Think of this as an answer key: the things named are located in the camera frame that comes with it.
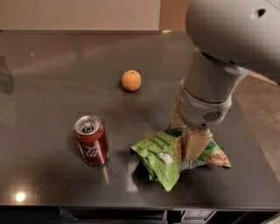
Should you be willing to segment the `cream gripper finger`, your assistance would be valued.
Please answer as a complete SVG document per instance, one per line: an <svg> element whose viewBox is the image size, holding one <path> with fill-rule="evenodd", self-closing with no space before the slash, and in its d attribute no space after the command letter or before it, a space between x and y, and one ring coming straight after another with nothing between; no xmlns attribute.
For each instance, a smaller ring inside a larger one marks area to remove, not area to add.
<svg viewBox="0 0 280 224"><path fill-rule="evenodd" d="M183 129L185 127L182 122L177 107L173 108L172 117L171 117L171 128L172 129Z"/></svg>
<svg viewBox="0 0 280 224"><path fill-rule="evenodd" d="M182 132L182 160L196 160L213 137L209 128L184 128Z"/></svg>

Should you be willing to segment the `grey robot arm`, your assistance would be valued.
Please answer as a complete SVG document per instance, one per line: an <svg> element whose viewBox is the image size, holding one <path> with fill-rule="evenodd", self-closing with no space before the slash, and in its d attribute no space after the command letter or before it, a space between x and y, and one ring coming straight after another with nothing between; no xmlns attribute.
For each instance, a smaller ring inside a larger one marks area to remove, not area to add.
<svg viewBox="0 0 280 224"><path fill-rule="evenodd" d="M280 80L279 0L191 0L185 15L196 46L175 109L185 125L182 159L197 159L221 123L232 93L250 72Z"/></svg>

